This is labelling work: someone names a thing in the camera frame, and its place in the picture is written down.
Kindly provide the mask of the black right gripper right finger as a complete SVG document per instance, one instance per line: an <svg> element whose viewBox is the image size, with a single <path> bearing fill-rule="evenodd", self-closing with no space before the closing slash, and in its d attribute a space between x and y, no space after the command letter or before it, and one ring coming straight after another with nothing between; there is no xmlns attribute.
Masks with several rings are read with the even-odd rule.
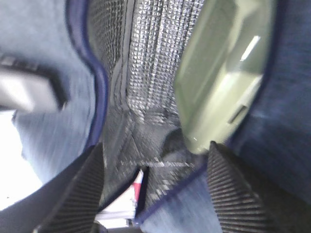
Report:
<svg viewBox="0 0 311 233"><path fill-rule="evenodd" d="M211 142L207 185L224 233L309 233L311 206L223 144Z"/></svg>

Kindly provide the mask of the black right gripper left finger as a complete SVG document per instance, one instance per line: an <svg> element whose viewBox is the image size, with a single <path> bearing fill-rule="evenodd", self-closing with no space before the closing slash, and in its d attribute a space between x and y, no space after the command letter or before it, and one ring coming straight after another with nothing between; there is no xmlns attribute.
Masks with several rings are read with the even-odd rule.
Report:
<svg viewBox="0 0 311 233"><path fill-rule="evenodd" d="M40 189L0 213L2 233L89 233L104 185L103 146L87 149Z"/></svg>

